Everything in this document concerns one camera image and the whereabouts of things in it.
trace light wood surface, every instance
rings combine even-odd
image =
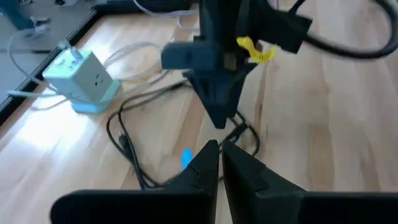
[[[289,5],[281,0],[282,7]],[[353,46],[377,47],[389,35],[383,13],[368,1],[308,0],[300,13],[314,18],[312,31]],[[197,19],[184,18],[184,24],[197,26]],[[176,28],[174,18],[106,16],[79,46],[104,62],[127,44],[165,44],[173,36],[190,38]],[[129,75],[158,58],[155,50],[140,50],[109,72]],[[371,62],[342,60],[307,45],[298,55],[279,51],[269,66],[260,65],[248,76],[239,103],[261,135],[257,158],[309,190],[398,190],[397,62],[397,54]],[[181,79],[180,72],[172,72],[151,89]],[[78,189],[138,189],[133,169],[104,128],[120,101],[100,115],[77,114],[68,103],[44,110],[60,100],[27,100],[0,129],[0,223],[48,223],[51,204]],[[140,162],[158,180],[181,169],[186,147],[197,153],[232,128],[215,130],[189,90],[165,95],[124,117]],[[118,134],[118,124],[111,127]],[[239,145],[252,151],[250,134]],[[231,223],[222,183],[216,222]]]

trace yellow clip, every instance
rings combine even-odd
[[[250,57],[256,63],[268,62],[269,60],[272,60],[274,58],[276,47],[271,47],[269,51],[267,51],[266,53],[262,53],[254,47],[254,43],[250,39],[250,37],[238,37],[236,41],[238,42],[239,46],[248,50]]]

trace black cable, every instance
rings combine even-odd
[[[289,10],[289,13],[296,14],[299,7],[305,2],[305,0],[297,0],[297,2]]]
[[[377,59],[393,53],[398,48],[398,4],[397,0],[373,1],[381,8],[383,8],[383,10],[386,12],[391,27],[391,36],[388,43],[379,50],[359,50],[338,45],[336,43],[323,40],[321,37],[309,34],[306,29],[296,26],[295,24],[288,21],[286,18],[279,17],[279,19],[284,20],[289,28],[294,30],[298,35],[305,37],[304,41],[320,50],[326,51],[330,54],[339,55],[341,57],[356,59]],[[268,1],[265,1],[265,3],[266,11],[269,11],[268,9],[272,9]]]
[[[157,189],[160,187],[164,187],[169,182],[171,182],[175,177],[172,177],[171,179],[165,181],[164,183],[160,183],[160,182],[155,181],[153,178],[151,178],[141,168],[138,158],[137,158],[136,150],[134,148],[134,145],[132,143],[132,140],[130,138],[128,130],[123,122],[122,113],[126,112],[126,111],[133,110],[133,109],[138,108],[147,103],[150,103],[151,101],[154,101],[155,99],[158,99],[159,97],[163,96],[167,92],[174,91],[174,90],[177,90],[182,87],[188,87],[189,89],[192,89],[192,86],[187,85],[186,81],[183,81],[183,82],[179,82],[179,83],[167,86],[165,88],[161,88],[159,90],[154,90],[154,91],[150,91],[148,93],[143,93],[140,95],[132,96],[132,97],[126,99],[125,101],[123,101],[120,108],[117,111],[111,113],[111,115],[109,116],[108,121],[106,123],[106,132],[108,134],[109,139],[111,140],[111,142],[115,146],[115,148],[132,164],[134,170],[136,171],[137,179],[138,179],[140,188],[142,190]],[[127,106],[127,104],[129,102],[131,102],[133,100],[137,100],[139,98],[144,98],[144,97],[148,97],[148,98],[146,98],[136,104]],[[118,117],[118,121],[122,128],[122,133],[119,136],[120,144],[118,144],[116,142],[116,140],[113,137],[111,130],[110,130],[111,120],[113,118],[115,118],[116,116]],[[229,135],[227,135],[227,137],[225,137],[220,142],[220,146],[222,146],[222,144],[225,141],[231,141],[231,142],[235,143],[239,139],[239,137],[242,135],[242,133],[245,132],[245,130],[249,129],[253,133],[253,136],[254,136],[254,139],[256,142],[256,148],[255,148],[254,152],[252,153],[252,155],[255,156],[259,152],[259,149],[260,149],[259,136],[258,136],[257,132],[254,130],[254,128],[250,124],[247,124],[246,119],[240,112],[237,112],[237,116],[242,120],[242,123],[238,124],[238,122],[234,118],[229,119],[235,125],[235,128]]]

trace white cable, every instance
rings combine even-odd
[[[164,70],[157,78],[155,78],[155,79],[153,79],[153,80],[151,80],[151,81],[149,81],[149,82],[147,82],[147,83],[145,83],[145,84],[142,84],[142,85],[136,86],[136,87],[134,87],[134,88],[131,88],[130,90],[125,91],[125,92],[123,92],[123,93],[121,93],[121,94],[119,94],[119,95],[117,95],[117,96],[115,96],[115,97],[113,97],[113,98],[111,98],[111,99],[109,99],[109,100],[96,101],[96,102],[85,101],[85,100],[82,100],[82,99],[79,99],[79,98],[75,98],[75,97],[69,96],[68,94],[65,94],[65,93],[62,93],[62,92],[58,91],[56,88],[53,88],[53,87],[51,87],[50,85],[48,85],[47,83],[45,83],[45,82],[39,80],[38,78],[36,78],[33,74],[27,73],[21,66],[18,65],[18,63],[16,62],[16,60],[15,60],[13,54],[12,54],[12,43],[13,43],[14,39],[15,39],[18,35],[20,35],[20,34],[27,34],[28,31],[29,31],[29,32],[32,32],[32,29],[20,30],[20,31],[16,32],[16,33],[10,38],[10,40],[9,40],[9,42],[8,42],[8,45],[7,45],[8,56],[9,56],[9,58],[11,59],[11,62],[16,66],[16,68],[17,68],[20,72],[22,72],[29,80],[32,80],[34,83],[36,83],[36,84],[38,84],[38,85],[45,85],[48,89],[54,91],[55,93],[31,93],[31,92],[24,92],[24,91],[9,91],[9,92],[8,92],[9,95],[13,95],[13,96],[23,96],[23,97],[34,97],[34,98],[38,98],[38,97],[52,97],[52,96],[63,95],[63,96],[64,96],[65,98],[67,98],[68,100],[76,101],[76,102],[78,102],[78,103],[100,104],[100,103],[105,103],[105,102],[113,101],[113,100],[115,100],[115,99],[118,99],[118,98],[120,98],[120,97],[126,95],[126,94],[133,93],[133,92],[135,92],[135,91],[137,91],[137,90],[143,90],[143,89],[145,89],[145,88],[148,88],[148,87],[150,87],[151,85],[153,85],[153,84],[159,82],[161,79],[163,79],[163,78],[167,75],[167,73],[169,72],[168,70]],[[126,49],[134,49],[134,50],[135,50],[136,47],[142,47],[143,45],[146,45],[146,46],[150,46],[150,45],[151,45],[151,46],[155,46],[156,44],[155,44],[155,43],[151,43],[151,44],[150,44],[150,42],[146,42],[145,44],[143,44],[143,42],[139,42],[139,43],[135,43],[135,44],[128,45],[128,47],[126,47],[126,48],[122,48],[122,51],[121,51],[121,52],[125,51]],[[113,54],[110,56],[110,59],[107,59],[106,62],[107,62],[108,65],[115,59],[114,57],[115,57],[115,55],[117,55],[117,54],[120,54],[120,51],[119,51],[119,50],[116,51],[115,53],[113,53]],[[146,75],[149,74],[149,71],[153,70],[152,67],[149,68],[148,70],[146,70],[146,71],[140,73],[141,75],[140,75],[140,74],[138,74],[138,75],[143,76],[144,73],[145,73]]]
[[[178,16],[178,17],[177,17],[177,24],[178,24],[178,27],[179,27],[181,30],[190,31],[190,32],[199,32],[199,31],[200,31],[200,28],[183,27],[182,24],[181,24],[180,18],[181,18],[181,16]]]
[[[131,53],[133,51],[139,50],[141,47],[155,47],[156,49],[159,50],[159,53],[161,53],[161,51],[163,49],[162,46],[160,46],[159,44],[153,43],[153,42],[142,41],[142,42],[133,43],[133,44],[127,45],[127,46],[122,47],[121,49],[115,51],[115,53],[113,53],[111,56],[109,56],[105,60],[104,67],[108,68],[115,60],[121,58],[122,56],[126,55],[127,53]],[[152,75],[158,69],[158,67],[156,65],[158,65],[159,63],[160,63],[160,59],[158,61],[156,61],[155,64],[153,64],[147,70],[137,73],[137,74],[130,75],[129,77],[126,77],[126,78],[118,78],[118,80],[121,80],[121,81],[137,80],[137,79],[143,78],[146,75]]]
[[[189,16],[192,14],[197,14],[197,12],[195,12],[194,10],[179,10],[179,11],[174,11],[174,12],[166,12],[166,13],[156,13],[156,12],[152,12],[146,8],[144,8],[143,6],[141,6],[137,0],[133,0],[134,3],[136,4],[136,6],[141,9],[144,13],[150,15],[150,16],[154,16],[154,17],[174,17],[174,16]]]
[[[177,24],[178,24],[178,27],[181,30],[184,30],[184,31],[195,31],[195,32],[196,31],[200,31],[199,28],[183,27],[181,25],[181,20],[180,20],[181,16],[191,16],[191,15],[194,15],[194,14],[198,14],[197,11],[194,11],[194,10],[180,10],[180,11],[167,12],[167,13],[156,13],[156,12],[152,12],[152,11],[144,8],[143,6],[141,6],[138,3],[137,0],[133,0],[133,1],[134,1],[134,3],[136,4],[136,6],[139,9],[141,9],[144,13],[146,13],[146,14],[148,14],[150,16],[154,16],[154,17],[175,17],[175,16],[177,16]]]

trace plug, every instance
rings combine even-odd
[[[232,141],[233,143],[237,142],[238,139],[241,137],[242,133],[245,132],[248,128],[248,124],[242,123],[238,125],[229,135],[225,137],[224,140]]]
[[[75,111],[101,113],[118,92],[120,82],[112,79],[92,51],[79,51],[68,42],[60,47],[64,50],[44,70],[43,77],[74,99],[71,104]]]

